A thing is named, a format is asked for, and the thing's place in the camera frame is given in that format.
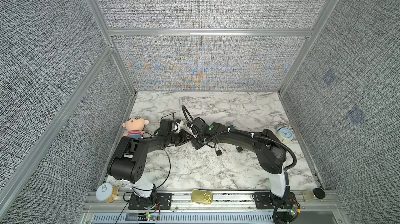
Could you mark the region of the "black padlock shackle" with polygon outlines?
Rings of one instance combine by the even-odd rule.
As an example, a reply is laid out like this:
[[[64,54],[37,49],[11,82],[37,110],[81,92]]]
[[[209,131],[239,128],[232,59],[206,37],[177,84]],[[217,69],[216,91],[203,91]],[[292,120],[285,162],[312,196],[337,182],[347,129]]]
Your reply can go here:
[[[217,157],[221,156],[224,152],[226,152],[226,150],[223,147],[221,147],[221,146],[215,147],[215,153],[216,153]]]

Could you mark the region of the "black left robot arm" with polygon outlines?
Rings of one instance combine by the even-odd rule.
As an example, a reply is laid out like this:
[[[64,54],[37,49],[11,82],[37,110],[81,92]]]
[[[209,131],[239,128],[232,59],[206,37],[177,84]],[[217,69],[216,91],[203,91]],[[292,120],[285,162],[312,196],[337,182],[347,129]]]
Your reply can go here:
[[[130,118],[122,127],[127,131],[119,141],[107,166],[108,175],[117,180],[130,182],[133,193],[128,200],[131,208],[134,204],[144,208],[153,208],[157,204],[157,186],[143,175],[148,153],[165,151],[169,146],[181,146],[194,136],[180,129],[180,123],[162,120],[161,129],[150,137],[144,137],[144,128],[150,122],[144,118]]]

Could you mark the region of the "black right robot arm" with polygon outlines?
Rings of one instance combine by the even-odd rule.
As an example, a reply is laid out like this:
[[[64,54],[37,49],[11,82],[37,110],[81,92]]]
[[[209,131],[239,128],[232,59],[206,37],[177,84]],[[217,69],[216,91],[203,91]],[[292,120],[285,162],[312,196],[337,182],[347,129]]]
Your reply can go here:
[[[260,167],[269,174],[270,205],[286,204],[290,192],[288,170],[295,167],[297,158],[272,131],[242,131],[216,122],[208,125],[200,118],[195,118],[187,127],[192,131],[192,145],[197,150],[214,143],[213,148],[230,144],[255,153]]]

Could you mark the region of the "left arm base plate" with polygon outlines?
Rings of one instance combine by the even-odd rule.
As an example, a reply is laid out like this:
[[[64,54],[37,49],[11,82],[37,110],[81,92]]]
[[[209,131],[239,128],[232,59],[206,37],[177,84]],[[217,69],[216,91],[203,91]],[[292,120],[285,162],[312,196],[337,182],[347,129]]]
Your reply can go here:
[[[132,194],[128,201],[129,210],[150,210],[154,211],[157,208],[161,210],[170,210],[172,203],[171,193],[156,193],[149,198],[142,198]]]

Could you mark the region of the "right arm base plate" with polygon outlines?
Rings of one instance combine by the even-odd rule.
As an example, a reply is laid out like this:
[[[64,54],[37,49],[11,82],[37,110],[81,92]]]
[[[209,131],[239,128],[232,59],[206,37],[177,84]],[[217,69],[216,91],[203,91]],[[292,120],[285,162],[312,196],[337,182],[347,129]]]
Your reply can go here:
[[[253,193],[252,198],[256,204],[257,209],[274,209],[279,201],[280,197],[277,197],[271,193],[267,192],[256,192]],[[286,196],[286,199],[281,204],[280,208],[282,209],[292,209],[296,205],[300,206],[299,201],[296,199],[295,194],[293,192],[289,192]]]

